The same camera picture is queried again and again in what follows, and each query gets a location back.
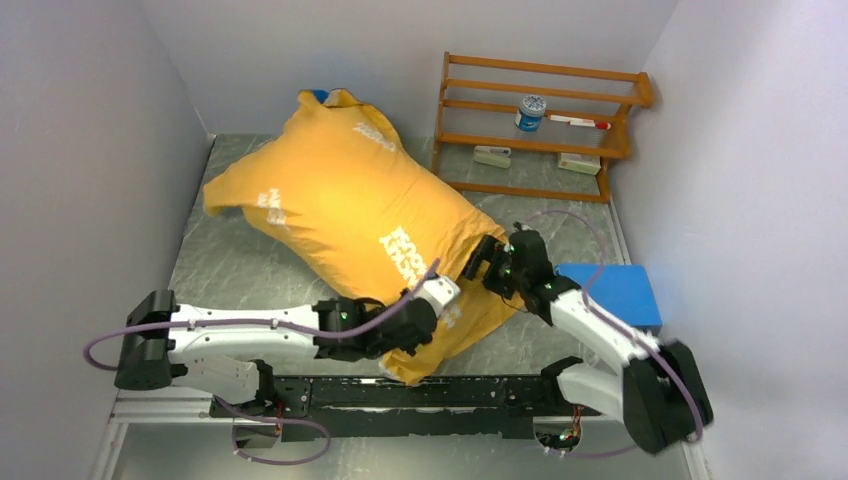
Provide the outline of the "blue and orange pillowcase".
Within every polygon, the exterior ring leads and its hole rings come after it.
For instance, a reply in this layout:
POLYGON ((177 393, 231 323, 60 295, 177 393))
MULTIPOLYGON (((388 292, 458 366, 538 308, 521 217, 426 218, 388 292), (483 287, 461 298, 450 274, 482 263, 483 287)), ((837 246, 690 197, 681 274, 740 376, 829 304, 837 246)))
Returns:
POLYGON ((388 118, 344 89, 304 90, 281 135, 203 188, 209 215, 240 209, 337 293, 393 303, 430 266, 460 296, 414 354, 380 357, 391 378, 414 384, 502 326, 513 310, 461 273, 485 236, 503 228, 419 165, 388 118))

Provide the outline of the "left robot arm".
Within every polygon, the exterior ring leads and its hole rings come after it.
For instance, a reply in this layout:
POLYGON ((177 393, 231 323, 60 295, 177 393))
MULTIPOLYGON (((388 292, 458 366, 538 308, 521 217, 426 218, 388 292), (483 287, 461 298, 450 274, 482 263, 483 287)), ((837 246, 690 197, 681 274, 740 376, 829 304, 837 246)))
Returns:
POLYGON ((389 307, 339 297, 282 310, 210 310, 178 304, 171 290, 153 291, 127 318, 115 385, 132 391, 185 386, 261 416, 277 400, 264 357, 356 362, 395 349, 413 355, 432 341, 456 292, 434 281, 389 307))

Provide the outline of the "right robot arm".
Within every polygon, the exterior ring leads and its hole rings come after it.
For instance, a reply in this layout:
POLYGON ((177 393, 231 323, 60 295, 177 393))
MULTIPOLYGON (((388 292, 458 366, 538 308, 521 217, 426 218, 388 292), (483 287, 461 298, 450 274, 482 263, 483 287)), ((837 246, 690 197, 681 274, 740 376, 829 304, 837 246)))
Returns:
POLYGON ((484 236, 462 270, 468 280, 508 300, 519 296, 527 311, 581 341, 608 366, 578 359, 550 365, 539 391, 550 413, 577 404, 620 422, 635 447, 658 454, 678 443, 694 443, 714 420, 713 409, 691 349, 664 342, 610 313, 579 283, 557 272, 541 235, 517 224, 507 240, 484 236))

